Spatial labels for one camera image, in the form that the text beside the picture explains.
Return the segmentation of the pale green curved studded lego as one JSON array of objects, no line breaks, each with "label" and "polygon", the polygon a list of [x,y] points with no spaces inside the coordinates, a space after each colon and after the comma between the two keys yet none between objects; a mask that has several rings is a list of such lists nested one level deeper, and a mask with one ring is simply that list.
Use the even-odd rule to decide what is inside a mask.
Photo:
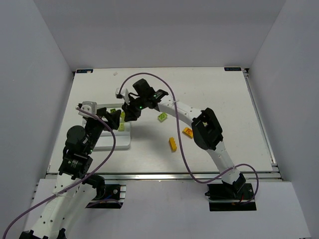
[{"label": "pale green curved studded lego", "polygon": [[118,127],[118,131],[125,131],[125,123],[121,122]]}]

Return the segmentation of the pale green upside-down curved lego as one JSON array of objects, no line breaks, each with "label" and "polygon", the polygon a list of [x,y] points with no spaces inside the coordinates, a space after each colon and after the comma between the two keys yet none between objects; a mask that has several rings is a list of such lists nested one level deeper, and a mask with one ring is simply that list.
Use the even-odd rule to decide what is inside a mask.
[{"label": "pale green upside-down curved lego", "polygon": [[167,119],[167,114],[166,113],[161,113],[159,116],[158,116],[158,121],[159,122],[163,122]]}]

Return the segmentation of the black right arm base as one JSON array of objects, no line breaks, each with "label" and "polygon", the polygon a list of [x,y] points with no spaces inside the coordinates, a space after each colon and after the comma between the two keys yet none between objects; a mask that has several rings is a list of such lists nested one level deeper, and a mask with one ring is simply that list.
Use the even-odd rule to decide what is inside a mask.
[{"label": "black right arm base", "polygon": [[245,183],[239,193],[226,189],[224,184],[208,184],[205,196],[209,201],[210,212],[256,211],[254,190],[251,183]]}]

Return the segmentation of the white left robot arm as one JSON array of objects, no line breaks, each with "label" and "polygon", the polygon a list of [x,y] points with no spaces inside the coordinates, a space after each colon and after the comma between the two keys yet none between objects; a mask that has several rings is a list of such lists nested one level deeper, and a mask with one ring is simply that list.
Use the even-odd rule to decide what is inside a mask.
[{"label": "white left robot arm", "polygon": [[52,197],[31,229],[21,233],[22,239],[67,238],[88,204],[105,188],[105,180],[88,171],[93,162],[90,155],[103,131],[118,129],[121,110],[108,112],[85,104],[77,110],[86,123],[68,130]]}]

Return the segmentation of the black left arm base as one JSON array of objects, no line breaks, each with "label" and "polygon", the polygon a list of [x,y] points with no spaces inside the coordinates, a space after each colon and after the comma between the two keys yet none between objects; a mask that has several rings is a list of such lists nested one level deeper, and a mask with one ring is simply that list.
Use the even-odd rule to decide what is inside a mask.
[{"label": "black left arm base", "polygon": [[120,209],[126,196],[125,184],[105,184],[87,205],[89,209]]}]

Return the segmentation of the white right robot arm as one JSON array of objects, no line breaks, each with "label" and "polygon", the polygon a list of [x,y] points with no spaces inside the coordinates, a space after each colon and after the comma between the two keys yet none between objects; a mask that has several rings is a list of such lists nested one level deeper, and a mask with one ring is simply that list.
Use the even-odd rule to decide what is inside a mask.
[{"label": "white right robot arm", "polygon": [[199,110],[179,102],[173,98],[172,93],[154,90],[145,79],[135,82],[133,88],[136,94],[128,92],[123,87],[116,89],[116,97],[125,101],[122,105],[125,121],[136,121],[141,116],[142,110],[149,108],[166,113],[187,124],[191,127],[195,144],[210,155],[222,174],[224,189],[236,197],[246,179],[235,167],[226,150],[223,130],[214,111],[210,108]]}]

